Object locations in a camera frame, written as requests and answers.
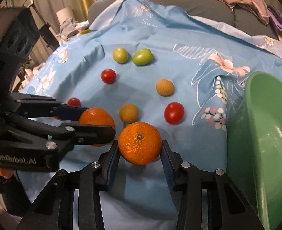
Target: green tomato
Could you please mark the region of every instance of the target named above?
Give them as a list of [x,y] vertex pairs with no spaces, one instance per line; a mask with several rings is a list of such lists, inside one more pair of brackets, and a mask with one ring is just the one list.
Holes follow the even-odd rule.
[[144,66],[154,59],[154,55],[148,48],[140,49],[132,58],[132,62],[137,66]]

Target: green plastic basin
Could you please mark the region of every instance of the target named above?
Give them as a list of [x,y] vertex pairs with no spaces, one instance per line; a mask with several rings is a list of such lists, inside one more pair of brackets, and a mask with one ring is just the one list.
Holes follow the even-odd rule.
[[282,221],[282,82],[255,72],[227,122],[227,174],[266,230]]

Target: red cherry tomato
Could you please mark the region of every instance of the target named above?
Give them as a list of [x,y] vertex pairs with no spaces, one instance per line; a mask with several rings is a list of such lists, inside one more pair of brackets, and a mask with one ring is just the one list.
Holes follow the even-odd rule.
[[184,116],[184,107],[182,104],[173,102],[170,103],[164,111],[164,119],[169,124],[178,124]]
[[67,102],[68,105],[73,105],[73,106],[81,106],[81,102],[78,98],[70,98]]
[[112,84],[116,80],[116,73],[112,69],[106,69],[102,71],[100,77],[104,83]]

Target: blue bed sheet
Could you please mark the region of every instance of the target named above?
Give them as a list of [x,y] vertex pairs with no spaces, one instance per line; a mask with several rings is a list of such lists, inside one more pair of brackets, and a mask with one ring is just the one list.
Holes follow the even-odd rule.
[[[173,151],[199,169],[226,169],[227,119],[243,98],[248,76],[265,71],[282,80],[280,42],[267,36],[253,38],[230,27],[229,32],[221,32],[178,7],[118,0],[93,24],[96,31],[59,47],[23,92],[60,101],[78,97],[85,107],[101,107],[114,118],[117,136],[124,127],[119,108],[133,103],[139,108],[139,121],[156,127]],[[117,64],[112,58],[117,47],[124,47],[131,56],[149,48],[155,60],[142,67],[131,58]],[[112,85],[100,79],[107,68],[117,73]],[[174,83],[172,96],[157,94],[160,79]],[[164,120],[165,107],[174,101],[185,108],[184,121],[175,126]],[[61,124],[54,118],[37,120]],[[75,146],[61,161],[61,168],[80,170],[109,148]],[[31,201],[52,176],[19,172]],[[206,193],[203,197],[206,229]],[[101,192],[101,204],[106,230],[171,230],[176,226],[180,193],[169,191],[160,160],[134,166],[121,158],[115,184],[109,192]],[[77,226],[76,203],[74,229]]]

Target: silver bolt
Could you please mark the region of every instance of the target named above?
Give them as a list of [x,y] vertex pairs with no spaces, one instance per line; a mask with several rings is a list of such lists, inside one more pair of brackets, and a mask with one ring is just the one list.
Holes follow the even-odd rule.
[[93,163],[91,163],[91,167],[93,168],[93,169],[96,169],[96,168],[98,168],[100,166],[100,163],[99,162],[93,162]]
[[45,143],[45,146],[46,146],[46,148],[49,149],[49,150],[57,149],[57,144],[56,144],[55,142],[53,142],[53,141],[47,141],[47,142]]
[[223,170],[216,170],[215,171],[217,175],[224,175],[224,171]]
[[57,172],[57,175],[58,176],[63,176],[63,175],[65,175],[65,170],[59,170],[58,172]]
[[73,131],[73,130],[75,130],[73,127],[70,127],[70,126],[66,126],[65,129],[66,129],[67,131]]
[[183,162],[183,163],[181,163],[181,166],[183,168],[188,168],[188,167],[190,167],[190,164],[188,162]]

